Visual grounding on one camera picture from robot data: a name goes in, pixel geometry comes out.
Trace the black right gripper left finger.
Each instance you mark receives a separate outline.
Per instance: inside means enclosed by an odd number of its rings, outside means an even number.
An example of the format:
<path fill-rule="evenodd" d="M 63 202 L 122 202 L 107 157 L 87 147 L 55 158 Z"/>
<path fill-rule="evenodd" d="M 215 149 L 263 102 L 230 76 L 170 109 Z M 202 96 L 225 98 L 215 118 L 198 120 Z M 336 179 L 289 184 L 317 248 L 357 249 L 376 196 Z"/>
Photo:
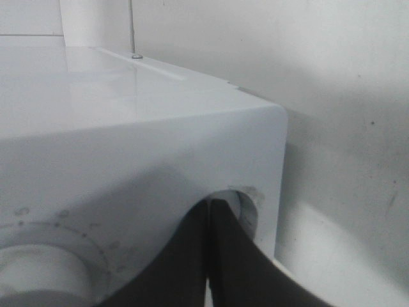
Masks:
<path fill-rule="evenodd" d="M 99 306 L 204 306 L 207 239 L 208 204 L 202 200 L 154 260 Z"/>

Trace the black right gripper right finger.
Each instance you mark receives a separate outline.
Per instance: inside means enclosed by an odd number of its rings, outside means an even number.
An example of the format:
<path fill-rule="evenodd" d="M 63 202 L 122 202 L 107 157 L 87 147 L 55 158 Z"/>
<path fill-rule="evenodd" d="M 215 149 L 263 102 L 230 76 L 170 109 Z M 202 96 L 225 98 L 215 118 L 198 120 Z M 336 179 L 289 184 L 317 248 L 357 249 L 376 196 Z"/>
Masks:
<path fill-rule="evenodd" d="M 209 278 L 214 306 L 326 305 L 258 249 L 226 201 L 211 201 L 209 232 Z"/>

